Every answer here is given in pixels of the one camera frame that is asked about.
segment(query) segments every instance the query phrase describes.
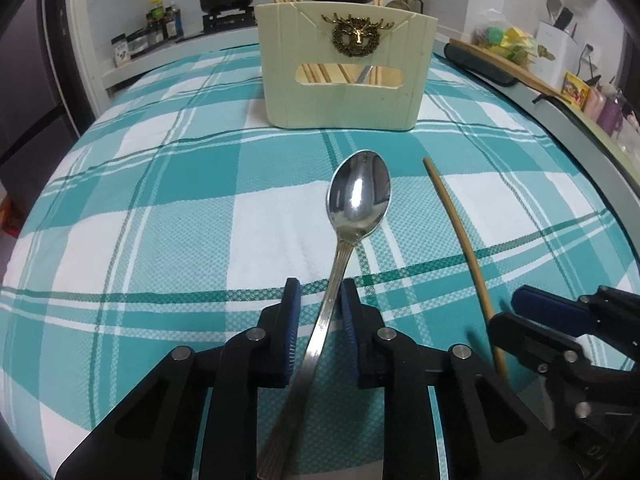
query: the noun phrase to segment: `deer emblem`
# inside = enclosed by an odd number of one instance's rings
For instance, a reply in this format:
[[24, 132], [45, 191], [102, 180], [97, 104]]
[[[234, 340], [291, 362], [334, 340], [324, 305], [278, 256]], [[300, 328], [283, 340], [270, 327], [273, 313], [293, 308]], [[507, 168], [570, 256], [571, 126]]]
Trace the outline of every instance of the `deer emblem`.
[[338, 52], [349, 57], [364, 57], [371, 54], [380, 44], [379, 30], [389, 30], [394, 22], [383, 25], [384, 20], [371, 23], [369, 18], [354, 18], [349, 14], [348, 18], [338, 18], [334, 12], [334, 19], [322, 14], [322, 19], [327, 23], [335, 23], [334, 47]]

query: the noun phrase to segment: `spoon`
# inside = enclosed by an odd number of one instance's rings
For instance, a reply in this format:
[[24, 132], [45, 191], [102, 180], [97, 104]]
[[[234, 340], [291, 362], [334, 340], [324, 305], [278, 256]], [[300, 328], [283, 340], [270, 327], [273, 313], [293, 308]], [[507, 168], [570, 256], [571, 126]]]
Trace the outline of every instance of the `spoon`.
[[390, 200], [391, 178], [384, 161], [375, 152], [363, 150], [354, 153], [332, 177], [326, 197], [326, 212], [338, 238], [334, 266], [300, 369], [290, 386], [280, 416], [260, 450], [257, 476], [261, 480], [282, 480], [286, 474], [289, 449], [305, 413], [306, 399], [347, 263], [356, 244], [380, 225]]

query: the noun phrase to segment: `wooden cutting board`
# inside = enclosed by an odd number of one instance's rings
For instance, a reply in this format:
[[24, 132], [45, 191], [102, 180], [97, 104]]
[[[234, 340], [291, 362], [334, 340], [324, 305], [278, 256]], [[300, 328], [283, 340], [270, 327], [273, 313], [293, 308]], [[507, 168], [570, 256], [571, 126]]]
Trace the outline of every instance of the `wooden cutting board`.
[[493, 52], [489, 52], [484, 48], [465, 43], [464, 41], [454, 40], [453, 38], [449, 40], [449, 43], [469, 52], [470, 54], [474, 54], [475, 56], [484, 59], [485, 61], [497, 66], [498, 68], [501, 68], [508, 74], [514, 76], [514, 78], [516, 78], [518, 81], [522, 82], [530, 88], [533, 88], [537, 92], [541, 92], [546, 95], [553, 95], [558, 98], [564, 99], [560, 95], [560, 92], [558, 92], [555, 88], [552, 88], [547, 83], [542, 81], [542, 79], [533, 75], [531, 72], [529, 72], [529, 70], [516, 65], [506, 58], [498, 56]]

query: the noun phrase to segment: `cream wooden box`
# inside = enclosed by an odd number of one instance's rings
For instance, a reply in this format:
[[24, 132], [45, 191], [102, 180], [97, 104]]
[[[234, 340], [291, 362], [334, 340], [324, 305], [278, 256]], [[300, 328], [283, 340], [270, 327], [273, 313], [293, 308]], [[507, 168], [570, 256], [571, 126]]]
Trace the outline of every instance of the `cream wooden box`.
[[[372, 54], [348, 57], [333, 43], [334, 19], [393, 23], [379, 30]], [[438, 20], [406, 10], [363, 4], [294, 2], [255, 7], [267, 115], [281, 128], [409, 130], [415, 126]], [[331, 83], [308, 83], [302, 64], [323, 63]], [[367, 65], [385, 67], [382, 84], [350, 84]]]

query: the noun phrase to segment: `gas stove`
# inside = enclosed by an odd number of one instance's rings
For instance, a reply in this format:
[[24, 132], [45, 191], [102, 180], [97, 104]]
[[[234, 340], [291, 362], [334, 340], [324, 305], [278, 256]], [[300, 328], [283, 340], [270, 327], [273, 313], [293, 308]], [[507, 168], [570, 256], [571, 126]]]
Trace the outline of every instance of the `gas stove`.
[[204, 34], [234, 30], [235, 28], [255, 27], [256, 25], [253, 7], [226, 12], [210, 12], [202, 17]]

